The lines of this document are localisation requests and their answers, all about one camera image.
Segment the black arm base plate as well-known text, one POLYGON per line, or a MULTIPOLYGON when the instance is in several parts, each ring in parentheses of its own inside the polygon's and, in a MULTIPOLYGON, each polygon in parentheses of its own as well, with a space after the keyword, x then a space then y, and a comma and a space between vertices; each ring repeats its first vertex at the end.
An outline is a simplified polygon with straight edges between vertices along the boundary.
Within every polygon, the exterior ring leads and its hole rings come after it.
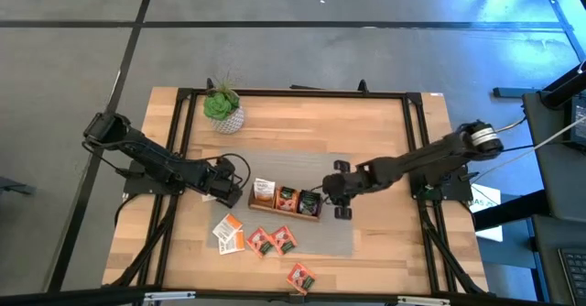
POLYGON ((466 166, 418 169, 409 174, 411 194, 424 201, 471 201, 471 177, 466 166))
POLYGON ((176 194, 186 188, 183 168, 177 165, 132 160, 128 169, 116 168, 115 172, 125 178, 128 194, 176 194))

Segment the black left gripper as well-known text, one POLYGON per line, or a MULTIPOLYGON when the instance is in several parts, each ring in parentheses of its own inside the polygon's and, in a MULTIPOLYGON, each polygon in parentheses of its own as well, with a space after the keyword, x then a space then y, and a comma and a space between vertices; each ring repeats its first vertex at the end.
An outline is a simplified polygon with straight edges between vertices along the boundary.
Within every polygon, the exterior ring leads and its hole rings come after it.
POLYGON ((222 197, 222 204, 232 209, 243 195, 240 187, 233 186, 234 172, 234 164, 227 157, 220 156, 215 159, 214 165, 207 165, 196 184, 197 190, 213 197, 222 197))

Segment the black desk leg bar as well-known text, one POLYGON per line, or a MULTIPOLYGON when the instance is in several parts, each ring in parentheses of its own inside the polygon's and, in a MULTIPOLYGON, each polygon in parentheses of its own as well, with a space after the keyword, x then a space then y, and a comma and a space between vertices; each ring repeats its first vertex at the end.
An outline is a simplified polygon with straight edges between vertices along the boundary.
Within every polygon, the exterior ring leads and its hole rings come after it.
POLYGON ((532 215, 550 215, 548 197, 544 190, 519 196, 473 214, 474 229, 482 231, 499 225, 524 220, 532 215))

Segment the dark grey desk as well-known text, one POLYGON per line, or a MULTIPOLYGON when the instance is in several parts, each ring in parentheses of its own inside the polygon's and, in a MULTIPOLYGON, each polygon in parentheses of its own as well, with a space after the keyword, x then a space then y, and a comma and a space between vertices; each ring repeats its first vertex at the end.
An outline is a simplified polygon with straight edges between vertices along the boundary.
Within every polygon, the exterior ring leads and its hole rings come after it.
POLYGON ((551 110, 537 93, 523 96, 523 106, 536 150, 537 164, 548 203, 548 214, 535 214, 537 251, 548 298, 573 305, 559 251, 586 250, 586 155, 560 143, 567 126, 562 110, 551 110))

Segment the dark blackcurrant tea packet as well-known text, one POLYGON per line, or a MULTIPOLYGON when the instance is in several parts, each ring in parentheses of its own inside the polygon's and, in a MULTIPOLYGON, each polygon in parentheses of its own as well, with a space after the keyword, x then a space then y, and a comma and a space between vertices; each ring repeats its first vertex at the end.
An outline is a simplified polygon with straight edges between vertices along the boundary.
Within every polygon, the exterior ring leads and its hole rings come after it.
POLYGON ((319 216, 321 197, 314 191, 302 190, 298 199, 298 213, 307 216, 319 216))

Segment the teal chair foot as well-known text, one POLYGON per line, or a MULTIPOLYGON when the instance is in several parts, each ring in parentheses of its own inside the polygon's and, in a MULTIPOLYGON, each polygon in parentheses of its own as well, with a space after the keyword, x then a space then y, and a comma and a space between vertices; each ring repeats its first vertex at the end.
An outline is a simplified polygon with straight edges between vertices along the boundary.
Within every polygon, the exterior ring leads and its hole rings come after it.
POLYGON ((35 191, 36 188, 34 186, 0 176, 0 194, 4 192, 16 192, 22 195, 30 196, 33 195, 35 191))

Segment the white paper sign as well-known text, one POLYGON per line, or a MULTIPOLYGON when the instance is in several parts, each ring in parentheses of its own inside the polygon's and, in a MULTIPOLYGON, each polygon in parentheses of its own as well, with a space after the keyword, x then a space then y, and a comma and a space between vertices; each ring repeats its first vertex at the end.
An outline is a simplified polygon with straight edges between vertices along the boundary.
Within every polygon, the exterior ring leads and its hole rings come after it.
MULTIPOLYGON (((472 202, 469 209, 473 213, 494 207, 501 204, 501 191, 498 189, 486 187, 479 184, 472 184, 472 202)), ((503 228, 501 225, 477 231, 477 237, 501 243, 503 238, 503 228)))

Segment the wooden three-compartment tray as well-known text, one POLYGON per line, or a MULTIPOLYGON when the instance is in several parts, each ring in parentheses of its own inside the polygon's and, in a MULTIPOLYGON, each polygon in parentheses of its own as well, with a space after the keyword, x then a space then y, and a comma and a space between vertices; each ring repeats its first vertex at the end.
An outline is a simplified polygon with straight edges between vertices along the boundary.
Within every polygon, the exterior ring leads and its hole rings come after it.
POLYGON ((261 201, 258 201, 255 198, 255 196, 254 196, 253 186, 252 186, 251 191, 250 191, 250 196, 249 196, 249 199, 248 199, 248 207, 250 209, 254 209, 254 210, 259 210, 259 211, 264 211, 264 212, 268 212, 268 213, 275 213, 275 214, 285 215, 285 216, 294 217, 294 218, 298 218, 298 219, 302 219, 302 220, 307 220, 307 221, 318 222, 320 220, 320 215, 317 216, 317 217, 315 217, 315 216, 307 216, 307 215, 299 214, 298 213, 298 207, 297 207, 297 211, 295 213, 278 210, 276 208, 276 197, 277 197, 277 189, 280 186, 283 186, 283 185, 277 185, 276 184, 275 197, 274 197, 274 199, 273 199, 272 202, 261 202, 261 201))

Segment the orange peach tea packet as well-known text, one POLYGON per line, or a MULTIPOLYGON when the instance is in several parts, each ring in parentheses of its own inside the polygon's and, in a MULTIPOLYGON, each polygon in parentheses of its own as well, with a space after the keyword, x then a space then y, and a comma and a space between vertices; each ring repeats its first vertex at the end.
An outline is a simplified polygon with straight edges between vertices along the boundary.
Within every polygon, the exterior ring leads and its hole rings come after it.
POLYGON ((298 207, 299 191, 280 186, 277 189, 276 208, 281 211, 295 213, 298 207))
POLYGON ((246 243, 259 257, 264 257, 274 248, 272 237, 265 231, 263 227, 258 227, 256 230, 254 230, 253 233, 247 237, 246 243))
POLYGON ((295 236, 293 236, 286 225, 278 228, 270 236, 274 242, 276 251, 281 256, 285 255, 298 246, 298 242, 295 236))
POLYGON ((308 294, 315 281, 315 275, 300 263, 297 263, 287 275, 287 282, 303 295, 308 294))

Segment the black pole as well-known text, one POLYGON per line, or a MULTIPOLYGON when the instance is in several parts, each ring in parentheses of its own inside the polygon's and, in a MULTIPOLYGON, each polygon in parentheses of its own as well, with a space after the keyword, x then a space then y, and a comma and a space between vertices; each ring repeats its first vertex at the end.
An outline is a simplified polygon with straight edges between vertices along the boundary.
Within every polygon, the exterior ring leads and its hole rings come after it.
POLYGON ((558 109, 586 90, 586 60, 566 72, 538 94, 540 101, 549 109, 558 109))

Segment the black keyboard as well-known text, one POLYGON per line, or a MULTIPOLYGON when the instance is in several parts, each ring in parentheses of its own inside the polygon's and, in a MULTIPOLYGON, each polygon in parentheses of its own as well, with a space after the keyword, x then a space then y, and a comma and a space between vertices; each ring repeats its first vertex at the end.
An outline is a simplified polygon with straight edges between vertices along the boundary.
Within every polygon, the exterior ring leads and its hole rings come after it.
POLYGON ((558 250, 574 306, 586 306, 586 248, 558 250))

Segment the teal metal bar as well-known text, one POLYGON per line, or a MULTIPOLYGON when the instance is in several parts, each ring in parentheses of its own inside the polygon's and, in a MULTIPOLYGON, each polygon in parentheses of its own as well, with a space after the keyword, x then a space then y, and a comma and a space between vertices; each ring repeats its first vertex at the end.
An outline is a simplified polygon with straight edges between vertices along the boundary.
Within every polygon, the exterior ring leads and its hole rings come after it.
POLYGON ((520 99, 524 94, 537 93, 539 89, 535 88, 514 88, 514 87, 496 87, 493 88, 493 96, 496 98, 520 99))

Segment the black beam with silver brackets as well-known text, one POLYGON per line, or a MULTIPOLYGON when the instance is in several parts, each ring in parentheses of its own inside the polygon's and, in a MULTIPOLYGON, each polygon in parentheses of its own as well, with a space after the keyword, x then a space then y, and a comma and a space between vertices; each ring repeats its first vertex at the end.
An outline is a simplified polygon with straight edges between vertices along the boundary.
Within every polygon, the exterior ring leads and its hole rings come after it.
POLYGON ((157 285, 137 287, 105 286, 90 290, 67 290, 0 296, 0 306, 120 306, 142 301, 173 300, 260 300, 303 304, 317 301, 413 304, 418 306, 571 306, 544 301, 525 301, 491 294, 434 292, 431 294, 372 294, 267 292, 241 290, 163 290, 157 285))

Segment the green succulent in white pot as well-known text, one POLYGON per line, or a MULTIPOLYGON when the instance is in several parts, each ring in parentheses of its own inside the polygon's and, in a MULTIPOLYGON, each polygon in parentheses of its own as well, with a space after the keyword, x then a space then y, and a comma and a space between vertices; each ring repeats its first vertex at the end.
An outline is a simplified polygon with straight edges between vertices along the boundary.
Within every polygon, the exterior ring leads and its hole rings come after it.
POLYGON ((206 80, 203 113, 211 121, 212 129, 220 134, 231 135, 243 127, 244 109, 229 79, 206 80))

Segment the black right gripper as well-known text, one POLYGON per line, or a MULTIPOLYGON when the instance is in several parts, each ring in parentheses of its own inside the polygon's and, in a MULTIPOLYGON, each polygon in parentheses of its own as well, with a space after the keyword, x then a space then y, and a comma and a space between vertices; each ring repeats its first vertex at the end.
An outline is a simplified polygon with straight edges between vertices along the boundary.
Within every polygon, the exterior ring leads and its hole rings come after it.
MULTIPOLYGON (((364 191, 364 175, 358 171, 350 172, 351 164, 348 161, 336 159, 333 168, 339 173, 325 176, 321 186, 331 203, 349 203, 350 199, 364 191)), ((334 218, 350 221, 353 218, 353 209, 336 206, 334 218)))

